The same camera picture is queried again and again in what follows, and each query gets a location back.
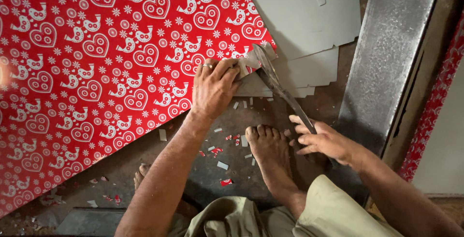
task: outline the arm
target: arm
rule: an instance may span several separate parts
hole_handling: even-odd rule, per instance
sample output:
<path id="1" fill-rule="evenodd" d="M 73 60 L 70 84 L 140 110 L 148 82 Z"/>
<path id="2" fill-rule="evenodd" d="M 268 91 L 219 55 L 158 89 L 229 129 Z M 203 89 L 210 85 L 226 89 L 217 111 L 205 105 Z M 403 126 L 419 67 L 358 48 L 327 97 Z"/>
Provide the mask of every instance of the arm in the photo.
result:
<path id="1" fill-rule="evenodd" d="M 194 78 L 192 109 L 143 179 L 115 236 L 165 236 L 181 200 L 191 164 L 212 122 L 229 104 L 239 84 L 234 59 L 207 59 Z"/>
<path id="2" fill-rule="evenodd" d="M 300 125 L 298 141 L 305 148 L 298 154 L 321 152 L 349 165 L 368 187 L 374 203 L 387 222 L 406 237 L 464 236 L 462 229 L 419 190 L 401 179 L 382 160 L 362 145 L 316 122 L 317 135 L 310 134 L 298 116 L 290 120 Z"/>

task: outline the forearm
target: forearm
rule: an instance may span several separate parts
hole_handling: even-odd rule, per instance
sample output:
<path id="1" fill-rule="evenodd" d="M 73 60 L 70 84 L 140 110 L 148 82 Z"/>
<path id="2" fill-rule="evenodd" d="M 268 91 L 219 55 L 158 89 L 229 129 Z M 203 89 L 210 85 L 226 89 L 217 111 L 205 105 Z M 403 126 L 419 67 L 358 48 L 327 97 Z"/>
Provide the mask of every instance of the forearm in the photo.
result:
<path id="1" fill-rule="evenodd" d="M 211 125 L 188 114 L 137 189 L 117 229 L 117 236 L 163 236 L 182 197 L 191 164 Z"/>
<path id="2" fill-rule="evenodd" d="M 406 237 L 462 236 L 460 227 L 437 205 L 401 179 L 367 149 L 359 151 L 350 166 L 368 187 L 387 222 Z"/>

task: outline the stack of cardboard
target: stack of cardboard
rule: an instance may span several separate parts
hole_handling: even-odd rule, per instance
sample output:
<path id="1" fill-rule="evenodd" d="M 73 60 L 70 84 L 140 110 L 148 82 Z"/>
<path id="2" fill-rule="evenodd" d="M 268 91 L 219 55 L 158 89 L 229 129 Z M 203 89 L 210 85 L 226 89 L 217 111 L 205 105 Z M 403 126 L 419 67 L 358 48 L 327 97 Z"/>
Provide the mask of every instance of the stack of cardboard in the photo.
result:
<path id="1" fill-rule="evenodd" d="M 253 0 L 275 42 L 275 70 L 295 97 L 337 80 L 338 46 L 361 29 L 359 0 Z M 243 78 L 236 96 L 272 97 L 256 73 Z"/>

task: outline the left hand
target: left hand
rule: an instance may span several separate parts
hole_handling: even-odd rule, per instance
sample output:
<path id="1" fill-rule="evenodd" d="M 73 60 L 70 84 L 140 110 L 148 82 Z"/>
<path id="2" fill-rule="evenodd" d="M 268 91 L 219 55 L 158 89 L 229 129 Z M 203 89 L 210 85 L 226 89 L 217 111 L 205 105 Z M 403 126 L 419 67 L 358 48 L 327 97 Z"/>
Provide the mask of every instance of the left hand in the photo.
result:
<path id="1" fill-rule="evenodd" d="M 194 78 L 191 113 L 211 122 L 222 114 L 241 83 L 234 82 L 235 76 L 240 73 L 237 62 L 236 59 L 206 59 L 205 64 L 211 64 L 212 68 L 198 66 Z"/>

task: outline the silver ring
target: silver ring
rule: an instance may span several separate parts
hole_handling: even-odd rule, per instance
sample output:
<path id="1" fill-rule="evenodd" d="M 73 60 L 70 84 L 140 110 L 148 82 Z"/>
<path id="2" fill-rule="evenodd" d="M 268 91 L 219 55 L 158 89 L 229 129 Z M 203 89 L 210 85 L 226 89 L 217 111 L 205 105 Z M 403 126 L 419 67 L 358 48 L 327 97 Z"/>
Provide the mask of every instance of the silver ring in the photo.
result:
<path id="1" fill-rule="evenodd" d="M 210 69 L 212 69 L 212 64 L 204 63 L 203 66 L 204 66 L 204 67 L 209 67 Z"/>

